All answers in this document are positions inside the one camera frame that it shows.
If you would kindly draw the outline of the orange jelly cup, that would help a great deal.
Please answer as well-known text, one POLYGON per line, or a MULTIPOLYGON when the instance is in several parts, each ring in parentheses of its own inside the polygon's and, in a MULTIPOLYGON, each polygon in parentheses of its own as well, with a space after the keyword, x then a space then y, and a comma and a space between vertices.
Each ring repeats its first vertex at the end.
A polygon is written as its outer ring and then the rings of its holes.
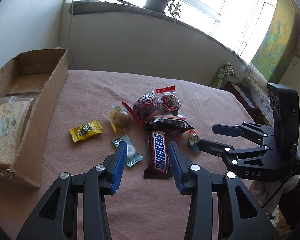
POLYGON ((189 130, 188 142, 190 147, 195 151, 200 151, 198 148, 198 142, 200 141, 200 137, 197 135, 194 129, 189 130))

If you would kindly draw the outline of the small white red packet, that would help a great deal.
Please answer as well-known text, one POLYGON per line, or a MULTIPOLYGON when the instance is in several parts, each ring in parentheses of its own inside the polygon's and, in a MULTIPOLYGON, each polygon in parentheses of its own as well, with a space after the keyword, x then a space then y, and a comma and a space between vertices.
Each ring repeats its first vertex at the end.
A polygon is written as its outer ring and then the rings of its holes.
POLYGON ((156 115, 153 117, 154 119, 156 118, 168 118, 168 119, 178 119, 178 120, 187 120, 189 119, 188 117, 184 116, 184 115, 156 115))

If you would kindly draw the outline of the dark snickers bar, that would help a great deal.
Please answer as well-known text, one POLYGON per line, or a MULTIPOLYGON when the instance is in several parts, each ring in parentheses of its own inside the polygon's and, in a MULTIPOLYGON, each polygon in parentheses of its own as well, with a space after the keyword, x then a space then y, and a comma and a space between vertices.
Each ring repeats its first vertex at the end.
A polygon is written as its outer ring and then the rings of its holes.
POLYGON ((184 133, 193 129, 185 120, 158 117, 151 122, 144 122, 143 129, 153 132, 180 132, 184 133))

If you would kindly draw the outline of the red date snack bag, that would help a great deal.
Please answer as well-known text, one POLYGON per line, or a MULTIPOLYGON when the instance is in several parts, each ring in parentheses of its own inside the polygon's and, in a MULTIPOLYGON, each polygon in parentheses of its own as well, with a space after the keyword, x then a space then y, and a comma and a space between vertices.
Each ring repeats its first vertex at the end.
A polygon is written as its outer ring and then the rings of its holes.
POLYGON ((124 101, 121 102, 123 107, 132 115, 136 122, 143 126, 151 115, 160 109, 162 101, 158 97, 157 90, 152 88, 149 92, 140 97, 132 107, 124 101))

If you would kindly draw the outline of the teal mint candy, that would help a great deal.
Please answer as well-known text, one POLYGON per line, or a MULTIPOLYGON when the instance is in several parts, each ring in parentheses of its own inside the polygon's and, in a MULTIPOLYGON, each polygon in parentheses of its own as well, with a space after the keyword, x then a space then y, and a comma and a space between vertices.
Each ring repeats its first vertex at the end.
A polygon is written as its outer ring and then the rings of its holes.
POLYGON ((128 167, 133 167, 138 162, 142 161, 143 155, 141 155, 136 148, 131 143, 131 140, 129 139, 128 135, 124 135, 120 138, 114 139, 111 142, 115 147, 119 145, 120 142, 125 142, 127 144, 127 158, 126 158, 126 165, 128 167))

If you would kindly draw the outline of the yellow candy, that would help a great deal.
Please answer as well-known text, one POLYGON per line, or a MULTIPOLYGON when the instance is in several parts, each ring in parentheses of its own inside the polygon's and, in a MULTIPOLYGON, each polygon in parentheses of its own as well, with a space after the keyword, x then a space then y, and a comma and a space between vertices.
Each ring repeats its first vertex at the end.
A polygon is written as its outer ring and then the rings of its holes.
POLYGON ((103 128, 98 121, 91 121, 81 126, 69 129, 73 142, 87 140, 92 136, 103 133, 103 128))

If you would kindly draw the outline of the bread cracker pack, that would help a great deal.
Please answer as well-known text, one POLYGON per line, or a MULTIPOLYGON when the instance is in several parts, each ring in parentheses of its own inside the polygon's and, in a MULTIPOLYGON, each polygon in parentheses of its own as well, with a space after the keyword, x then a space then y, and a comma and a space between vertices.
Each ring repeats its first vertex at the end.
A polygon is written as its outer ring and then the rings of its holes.
POLYGON ((15 161, 30 117, 33 98, 8 96, 0 98, 0 171, 15 161))

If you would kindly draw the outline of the dark red gift box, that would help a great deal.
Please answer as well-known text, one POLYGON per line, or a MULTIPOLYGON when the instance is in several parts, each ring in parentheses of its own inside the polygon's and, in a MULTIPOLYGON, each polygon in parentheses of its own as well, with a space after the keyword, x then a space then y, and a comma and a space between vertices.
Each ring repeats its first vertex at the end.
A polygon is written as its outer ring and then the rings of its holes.
POLYGON ((227 81, 225 85, 222 87, 222 90, 231 93, 247 111, 256 109, 254 104, 250 101, 250 99, 243 93, 243 91, 236 84, 227 81))

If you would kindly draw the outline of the white lace cloth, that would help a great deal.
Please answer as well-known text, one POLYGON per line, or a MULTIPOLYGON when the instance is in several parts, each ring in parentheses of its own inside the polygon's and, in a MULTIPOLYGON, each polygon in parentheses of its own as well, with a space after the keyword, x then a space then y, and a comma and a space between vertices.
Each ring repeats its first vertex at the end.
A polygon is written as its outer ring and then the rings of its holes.
POLYGON ((243 71, 241 83, 249 88, 254 103, 270 125, 274 126, 273 110, 271 109, 268 98, 268 81, 266 78, 252 63, 250 63, 243 71))

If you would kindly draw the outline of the green printed bag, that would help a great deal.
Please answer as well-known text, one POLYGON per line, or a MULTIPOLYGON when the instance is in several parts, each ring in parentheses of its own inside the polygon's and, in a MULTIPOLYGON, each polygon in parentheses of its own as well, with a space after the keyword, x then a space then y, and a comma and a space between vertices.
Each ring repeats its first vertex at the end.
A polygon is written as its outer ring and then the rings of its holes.
POLYGON ((235 72, 232 68, 232 65, 230 62, 226 62, 223 67, 219 68, 217 73, 214 75, 212 80, 209 83, 209 87, 212 88, 221 88, 224 83, 226 82, 228 77, 236 78, 235 72))

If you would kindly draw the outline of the brown cardboard box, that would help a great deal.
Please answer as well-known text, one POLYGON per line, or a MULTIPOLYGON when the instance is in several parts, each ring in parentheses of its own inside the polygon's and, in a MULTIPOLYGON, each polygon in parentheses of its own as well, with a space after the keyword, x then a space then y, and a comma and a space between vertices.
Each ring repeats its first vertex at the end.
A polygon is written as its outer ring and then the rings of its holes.
POLYGON ((40 187, 45 138, 67 75, 65 48, 27 51, 0 69, 0 178, 40 187))

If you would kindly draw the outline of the yellow green wall map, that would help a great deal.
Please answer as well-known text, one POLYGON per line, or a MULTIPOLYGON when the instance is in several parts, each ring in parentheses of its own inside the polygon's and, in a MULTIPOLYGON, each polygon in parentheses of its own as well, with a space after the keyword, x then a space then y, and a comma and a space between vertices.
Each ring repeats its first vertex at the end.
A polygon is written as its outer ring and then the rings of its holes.
POLYGON ((277 0, 270 26, 252 65, 268 82, 280 82, 295 53, 298 39, 298 23, 291 0, 277 0))

